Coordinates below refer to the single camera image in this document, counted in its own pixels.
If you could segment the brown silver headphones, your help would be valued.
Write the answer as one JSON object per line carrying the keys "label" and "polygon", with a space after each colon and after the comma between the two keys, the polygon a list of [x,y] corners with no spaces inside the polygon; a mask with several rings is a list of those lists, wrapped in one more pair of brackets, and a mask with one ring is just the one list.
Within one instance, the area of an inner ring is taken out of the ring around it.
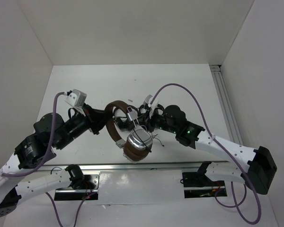
{"label": "brown silver headphones", "polygon": [[134,128],[124,140],[117,131],[113,117],[106,122],[106,129],[115,144],[123,150],[125,157],[133,162],[139,162],[151,153],[153,139],[151,135],[139,125],[138,114],[124,101],[116,100],[105,107],[105,113],[113,114],[114,109],[121,110],[127,119],[134,124]]}

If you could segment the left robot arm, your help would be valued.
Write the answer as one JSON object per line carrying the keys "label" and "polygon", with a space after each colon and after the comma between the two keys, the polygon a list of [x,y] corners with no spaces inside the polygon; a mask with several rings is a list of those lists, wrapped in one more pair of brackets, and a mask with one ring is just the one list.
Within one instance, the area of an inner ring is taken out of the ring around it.
{"label": "left robot arm", "polygon": [[54,174],[24,182],[23,179],[38,166],[55,158],[53,148],[63,149],[87,130],[99,134],[112,118],[104,110],[83,106],[68,121],[59,114],[48,113],[34,124],[35,132],[16,148],[8,162],[0,169],[0,218],[8,215],[21,203],[59,188],[79,189],[88,185],[77,164],[71,164]]}

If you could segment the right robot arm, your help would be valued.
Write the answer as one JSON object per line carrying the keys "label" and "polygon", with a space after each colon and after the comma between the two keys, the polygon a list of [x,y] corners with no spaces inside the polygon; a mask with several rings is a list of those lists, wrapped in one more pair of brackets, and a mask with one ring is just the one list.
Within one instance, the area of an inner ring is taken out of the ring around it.
{"label": "right robot arm", "polygon": [[197,180],[201,185],[214,181],[243,183],[256,193],[266,195],[277,171],[270,151],[245,147],[210,134],[202,126],[186,119],[177,105],[167,106],[162,113],[157,107],[146,105],[143,123],[147,130],[167,131],[183,146],[208,152],[224,160],[222,163],[204,161],[199,167]]}

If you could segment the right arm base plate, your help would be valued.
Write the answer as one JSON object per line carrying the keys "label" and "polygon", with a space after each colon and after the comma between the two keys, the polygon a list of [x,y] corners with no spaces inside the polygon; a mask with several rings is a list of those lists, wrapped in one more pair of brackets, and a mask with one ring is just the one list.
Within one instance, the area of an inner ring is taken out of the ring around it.
{"label": "right arm base plate", "polygon": [[216,192],[218,197],[227,196],[224,181],[213,182],[197,172],[183,172],[180,183],[184,187],[185,199],[214,197]]}

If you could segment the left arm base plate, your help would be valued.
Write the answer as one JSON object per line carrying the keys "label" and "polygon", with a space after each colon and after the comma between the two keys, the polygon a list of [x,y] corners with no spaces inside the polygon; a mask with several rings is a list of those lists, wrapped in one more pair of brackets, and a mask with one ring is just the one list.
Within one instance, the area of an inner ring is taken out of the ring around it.
{"label": "left arm base plate", "polygon": [[87,201],[98,200],[98,187],[100,174],[96,172],[84,173],[83,183],[76,189],[72,187],[58,188],[54,193],[54,201],[80,201],[86,198]]}

